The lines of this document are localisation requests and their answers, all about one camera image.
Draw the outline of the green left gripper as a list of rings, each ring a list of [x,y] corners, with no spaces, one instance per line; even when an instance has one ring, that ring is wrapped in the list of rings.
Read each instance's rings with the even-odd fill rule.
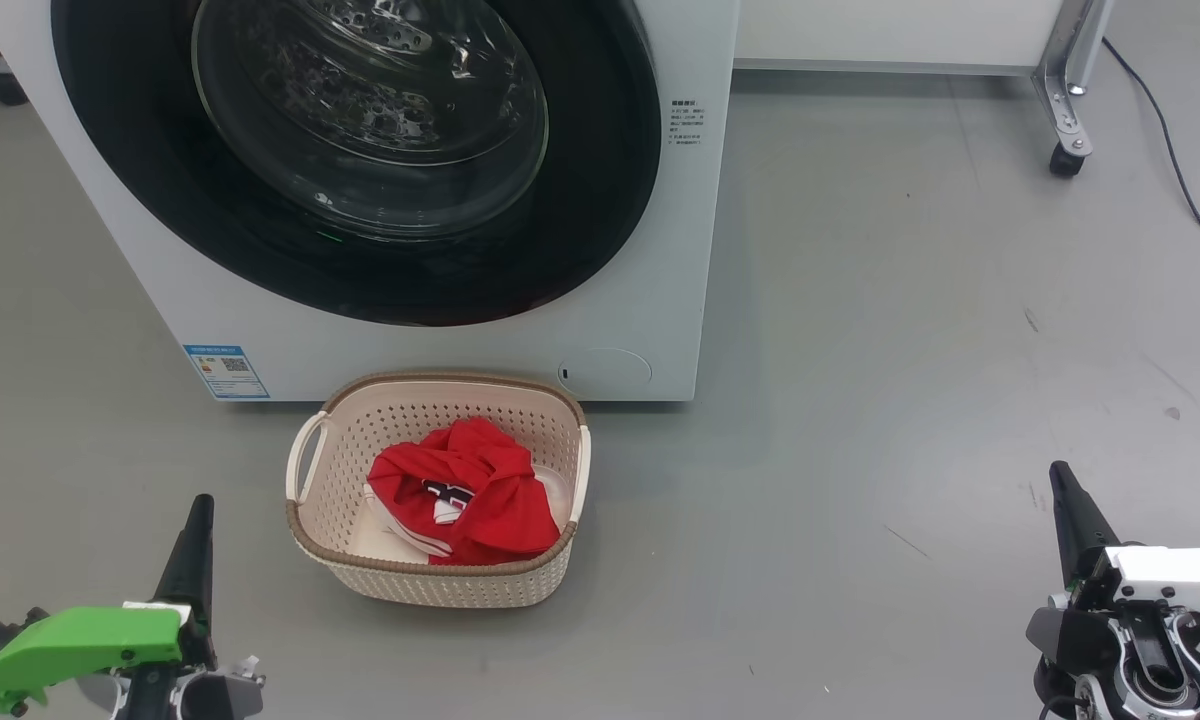
[[[0,650],[1,714],[14,714],[28,700],[46,704],[52,685],[103,670],[181,660],[220,666],[212,641],[214,510],[212,496],[196,496],[155,602],[66,608],[10,638]]]

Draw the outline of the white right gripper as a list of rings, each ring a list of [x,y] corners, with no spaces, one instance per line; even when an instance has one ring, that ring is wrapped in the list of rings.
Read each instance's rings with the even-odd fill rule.
[[[1094,593],[1098,608],[1164,601],[1168,608],[1200,614],[1200,548],[1122,544],[1066,461],[1052,461],[1049,480],[1067,592],[1075,592],[1082,580],[1094,583],[1112,571],[1115,588]]]

